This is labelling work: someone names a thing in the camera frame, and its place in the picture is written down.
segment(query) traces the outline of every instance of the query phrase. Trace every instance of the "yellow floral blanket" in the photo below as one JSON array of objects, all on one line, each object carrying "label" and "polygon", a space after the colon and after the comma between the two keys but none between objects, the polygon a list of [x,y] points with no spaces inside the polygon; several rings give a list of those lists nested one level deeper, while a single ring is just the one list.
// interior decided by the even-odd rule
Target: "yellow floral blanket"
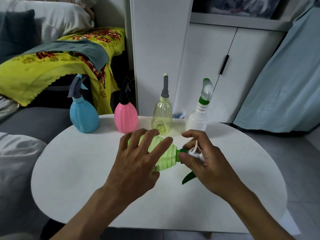
[{"label": "yellow floral blanket", "polygon": [[0,65],[0,94],[22,106],[34,98],[55,80],[70,74],[86,74],[90,77],[94,106],[99,115],[112,114],[110,96],[119,90],[112,71],[112,57],[125,50],[125,29],[117,27],[97,28],[60,38],[60,40],[88,39],[101,45],[109,56],[108,63],[97,72],[89,59],[76,52],[37,52],[16,56]]}]

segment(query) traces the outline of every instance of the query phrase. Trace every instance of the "table top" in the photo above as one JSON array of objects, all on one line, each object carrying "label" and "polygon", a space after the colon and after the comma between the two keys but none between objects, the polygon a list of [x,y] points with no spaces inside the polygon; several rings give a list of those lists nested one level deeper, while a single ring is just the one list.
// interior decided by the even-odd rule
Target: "table top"
[{"label": "table top", "polygon": [[[178,147],[185,121],[173,119]],[[151,117],[139,117],[138,128],[151,129]],[[206,133],[218,146],[244,184],[279,220],[285,212],[285,181],[268,153],[246,134],[228,125],[210,122]],[[101,187],[114,164],[119,139],[113,114],[100,116],[100,127],[84,134],[71,126],[55,137],[38,158],[32,173],[34,201],[50,218],[67,223]],[[110,227],[247,233],[248,230],[221,198],[196,178],[182,185],[191,170],[177,163],[161,171],[155,187],[133,202]]]}]

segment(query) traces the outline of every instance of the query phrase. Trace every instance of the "pink spray bottle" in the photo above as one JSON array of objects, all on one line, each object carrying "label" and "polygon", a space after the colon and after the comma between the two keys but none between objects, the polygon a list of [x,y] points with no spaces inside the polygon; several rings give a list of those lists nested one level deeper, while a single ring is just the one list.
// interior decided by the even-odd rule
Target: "pink spray bottle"
[{"label": "pink spray bottle", "polygon": [[133,132],[138,126],[138,113],[136,108],[129,102],[127,91],[129,89],[129,77],[123,81],[119,100],[114,111],[114,123],[121,133]]}]

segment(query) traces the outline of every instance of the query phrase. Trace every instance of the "hand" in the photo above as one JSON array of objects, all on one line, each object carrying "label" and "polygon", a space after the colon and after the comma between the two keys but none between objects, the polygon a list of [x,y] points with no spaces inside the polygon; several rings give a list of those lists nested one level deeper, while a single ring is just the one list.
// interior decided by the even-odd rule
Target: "hand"
[{"label": "hand", "polygon": [[151,141],[158,134],[156,129],[138,129],[120,139],[114,165],[104,185],[108,194],[115,196],[118,202],[128,206],[156,184],[160,173],[152,171],[173,142],[171,137],[167,137],[149,153]]},{"label": "hand", "polygon": [[182,133],[182,136],[193,137],[191,141],[184,145],[184,149],[187,150],[194,148],[196,140],[198,141],[204,163],[184,152],[179,153],[178,157],[194,172],[208,190],[230,203],[236,197],[235,194],[246,189],[221,150],[212,145],[205,132],[191,129]]}]

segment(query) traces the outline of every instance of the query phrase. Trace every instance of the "gray towel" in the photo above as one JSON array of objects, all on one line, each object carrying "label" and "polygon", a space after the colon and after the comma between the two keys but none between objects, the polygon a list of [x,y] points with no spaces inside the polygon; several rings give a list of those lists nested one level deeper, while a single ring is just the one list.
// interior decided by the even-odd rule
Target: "gray towel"
[{"label": "gray towel", "polygon": [[109,56],[104,48],[87,39],[56,40],[47,44],[41,44],[24,52],[23,54],[49,51],[72,51],[83,54],[89,58],[90,62],[98,72],[101,71],[103,66],[106,65],[109,60]]}]

